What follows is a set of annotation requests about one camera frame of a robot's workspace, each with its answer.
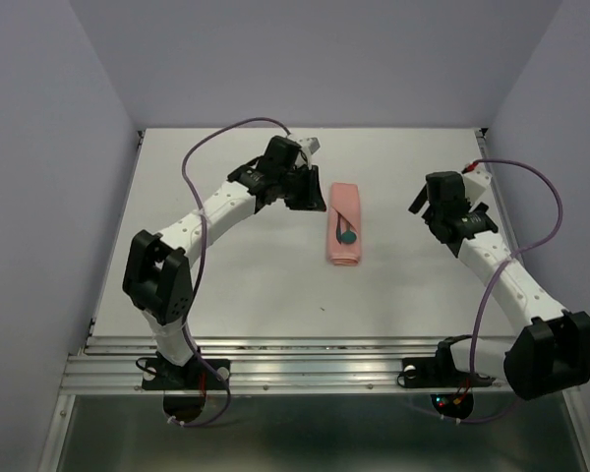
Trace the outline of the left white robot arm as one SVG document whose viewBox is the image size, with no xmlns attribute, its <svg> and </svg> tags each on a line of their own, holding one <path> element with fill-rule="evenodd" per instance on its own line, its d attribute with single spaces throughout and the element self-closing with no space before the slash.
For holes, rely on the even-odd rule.
<svg viewBox="0 0 590 472">
<path fill-rule="evenodd" d="M 156 232 L 142 230 L 130 245 L 122 290 L 142 312 L 166 361 L 165 376 L 176 386 L 199 375 L 197 345 L 187 331 L 195 298 L 194 265 L 234 225 L 282 200 L 287 208 L 325 211 L 319 168 L 312 157 L 316 138 L 272 137 L 265 152 L 237 167 L 197 210 Z"/>
</svg>

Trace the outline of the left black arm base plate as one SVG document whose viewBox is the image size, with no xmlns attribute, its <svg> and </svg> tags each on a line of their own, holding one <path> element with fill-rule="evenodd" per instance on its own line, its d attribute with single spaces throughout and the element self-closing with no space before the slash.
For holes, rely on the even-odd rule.
<svg viewBox="0 0 590 472">
<path fill-rule="evenodd" d="M 224 383 L 228 382 L 231 362 L 228 359 L 206 361 L 216 372 L 223 372 L 223 381 L 195 359 L 180 367 L 162 357 L 140 357 L 136 367 L 143 374 L 142 389 L 146 391 L 225 391 Z"/>
</svg>

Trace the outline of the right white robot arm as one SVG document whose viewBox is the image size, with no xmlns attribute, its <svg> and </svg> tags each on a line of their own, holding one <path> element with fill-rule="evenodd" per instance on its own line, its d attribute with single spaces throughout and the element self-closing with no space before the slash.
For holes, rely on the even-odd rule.
<svg viewBox="0 0 590 472">
<path fill-rule="evenodd" d="M 512 254 L 481 197 L 486 171 L 430 173 L 410 212 L 485 285 L 515 334 L 512 342 L 475 332 L 439 342 L 431 357 L 403 359 L 407 388 L 485 387 L 506 382 L 523 400 L 590 380 L 590 316 L 548 294 Z"/>
</svg>

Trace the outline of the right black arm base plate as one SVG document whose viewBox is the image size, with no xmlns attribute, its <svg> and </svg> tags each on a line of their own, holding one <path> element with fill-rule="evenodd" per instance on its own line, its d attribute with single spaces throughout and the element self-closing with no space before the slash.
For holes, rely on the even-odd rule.
<svg viewBox="0 0 590 472">
<path fill-rule="evenodd" d="M 488 387 L 496 379 L 459 371 L 451 360 L 437 357 L 406 357 L 396 383 L 404 388 Z"/>
</svg>

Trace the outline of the pink satin napkin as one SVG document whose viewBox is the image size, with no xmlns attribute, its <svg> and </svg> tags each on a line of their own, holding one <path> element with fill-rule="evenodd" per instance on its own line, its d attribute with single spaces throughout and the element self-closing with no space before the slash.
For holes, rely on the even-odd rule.
<svg viewBox="0 0 590 472">
<path fill-rule="evenodd" d="M 362 258 L 361 200 L 358 186 L 330 186 L 326 257 L 334 266 L 357 266 Z"/>
</svg>

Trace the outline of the teal plastic utensil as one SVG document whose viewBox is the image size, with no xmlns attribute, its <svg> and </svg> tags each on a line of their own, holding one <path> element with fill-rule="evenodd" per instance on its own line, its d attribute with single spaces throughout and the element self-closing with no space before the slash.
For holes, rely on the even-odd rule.
<svg viewBox="0 0 590 472">
<path fill-rule="evenodd" d="M 337 220 L 336 220 L 336 225 L 335 225 L 335 236 L 338 241 L 341 241 L 342 236 L 343 236 L 343 231 L 341 229 L 343 217 L 339 212 L 336 214 L 336 216 L 337 216 Z"/>
</svg>

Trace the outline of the teal plastic spoon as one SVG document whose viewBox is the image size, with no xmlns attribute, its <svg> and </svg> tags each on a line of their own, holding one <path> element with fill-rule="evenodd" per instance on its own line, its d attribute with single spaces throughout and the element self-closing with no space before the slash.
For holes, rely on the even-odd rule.
<svg viewBox="0 0 590 472">
<path fill-rule="evenodd" d="M 342 219 L 342 224 L 341 224 L 341 229 L 343 231 L 343 236 L 342 236 L 342 240 L 337 242 L 340 245 L 353 245 L 357 239 L 358 239 L 358 235 L 356 234 L 356 232 L 352 229 L 352 226 L 350 224 L 350 222 L 342 215 L 343 219 Z"/>
</svg>

